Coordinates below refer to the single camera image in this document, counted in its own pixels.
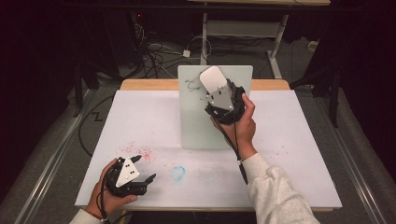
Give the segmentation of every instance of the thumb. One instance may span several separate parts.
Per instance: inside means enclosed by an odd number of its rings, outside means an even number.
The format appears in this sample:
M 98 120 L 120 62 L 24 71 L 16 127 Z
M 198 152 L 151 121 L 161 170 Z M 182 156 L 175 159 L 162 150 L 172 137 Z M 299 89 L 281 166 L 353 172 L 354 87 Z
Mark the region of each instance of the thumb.
M 246 109 L 241 119 L 251 119 L 251 117 L 253 117 L 254 109 L 256 106 L 248 99 L 245 93 L 242 94 L 242 100 L 244 101 Z

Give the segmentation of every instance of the wooden table edge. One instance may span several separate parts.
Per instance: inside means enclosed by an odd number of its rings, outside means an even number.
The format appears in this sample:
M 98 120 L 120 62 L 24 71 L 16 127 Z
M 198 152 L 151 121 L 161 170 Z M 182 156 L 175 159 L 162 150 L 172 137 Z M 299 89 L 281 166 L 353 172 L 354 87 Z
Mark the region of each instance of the wooden table edge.
M 288 91 L 289 83 L 284 79 L 252 79 L 252 91 Z M 125 79 L 121 91 L 178 91 L 177 79 Z

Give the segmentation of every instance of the hand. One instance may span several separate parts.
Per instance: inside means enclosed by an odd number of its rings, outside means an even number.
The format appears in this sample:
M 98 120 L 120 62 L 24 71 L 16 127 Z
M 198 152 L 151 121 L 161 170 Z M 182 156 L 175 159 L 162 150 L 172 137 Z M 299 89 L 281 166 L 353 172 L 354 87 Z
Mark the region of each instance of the hand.
M 250 156 L 257 153 L 256 149 L 253 146 L 252 140 L 254 133 L 256 132 L 256 122 L 252 119 L 255 105 L 251 102 L 248 97 L 243 93 L 242 100 L 245 103 L 245 113 L 242 115 L 242 118 L 238 120 L 235 125 L 224 125 L 221 124 L 224 131 L 227 133 L 228 137 L 231 139 L 234 146 L 236 146 L 236 139 L 238 142 L 239 155 L 244 161 Z M 219 130 L 219 126 L 210 117 L 213 125 Z
M 92 195 L 90 202 L 88 203 L 87 207 L 85 207 L 85 211 L 89 214 L 91 214 L 94 217 L 97 217 L 99 219 L 102 218 L 102 214 L 98 208 L 98 204 L 100 205 L 100 194 L 101 191 L 101 186 L 102 182 L 105 177 L 106 171 L 116 163 L 117 159 L 114 159 L 111 163 L 109 163 L 102 171 L 102 174 L 100 175 L 99 182 L 96 183 L 95 187 L 93 188 Z M 105 211 L 108 215 L 113 213 L 115 210 L 117 210 L 119 207 L 127 204 L 127 203 L 132 203 L 137 200 L 136 195 L 128 195 L 123 198 L 113 196 L 108 190 L 104 191 L 104 204 L 105 204 Z

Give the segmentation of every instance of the table leg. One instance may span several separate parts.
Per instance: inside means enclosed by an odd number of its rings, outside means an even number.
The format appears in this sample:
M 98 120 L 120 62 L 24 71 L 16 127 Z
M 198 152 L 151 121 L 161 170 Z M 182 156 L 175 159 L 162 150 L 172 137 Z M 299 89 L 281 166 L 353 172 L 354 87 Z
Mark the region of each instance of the table leg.
M 282 35 L 283 35 L 283 32 L 285 31 L 286 22 L 288 21 L 288 17 L 289 17 L 289 15 L 284 15 L 282 17 L 282 22 L 279 24 L 279 28 L 277 29 L 274 49 L 268 50 L 268 52 L 267 52 L 268 60 L 270 61 L 269 64 L 271 65 L 271 68 L 273 70 L 274 78 L 282 78 L 282 76 L 280 75 L 279 66 L 277 65 L 277 62 L 276 62 L 276 53 L 277 53 L 277 50 L 279 49 L 280 41 L 282 40 Z
M 204 13 L 204 19 L 202 22 L 202 50 L 201 50 L 200 65 L 206 65 L 207 63 L 206 38 L 207 38 L 207 13 Z

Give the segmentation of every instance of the red marks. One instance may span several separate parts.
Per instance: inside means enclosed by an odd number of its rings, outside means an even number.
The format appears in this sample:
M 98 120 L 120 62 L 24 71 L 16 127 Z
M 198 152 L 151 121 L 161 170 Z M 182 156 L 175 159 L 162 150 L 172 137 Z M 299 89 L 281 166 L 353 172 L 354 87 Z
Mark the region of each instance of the red marks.
M 139 149 L 137 153 L 145 159 L 145 161 L 154 161 L 156 158 L 152 155 L 152 151 L 148 148 Z
M 131 154 L 134 151 L 134 142 L 128 143 L 125 147 L 119 147 L 118 151 Z

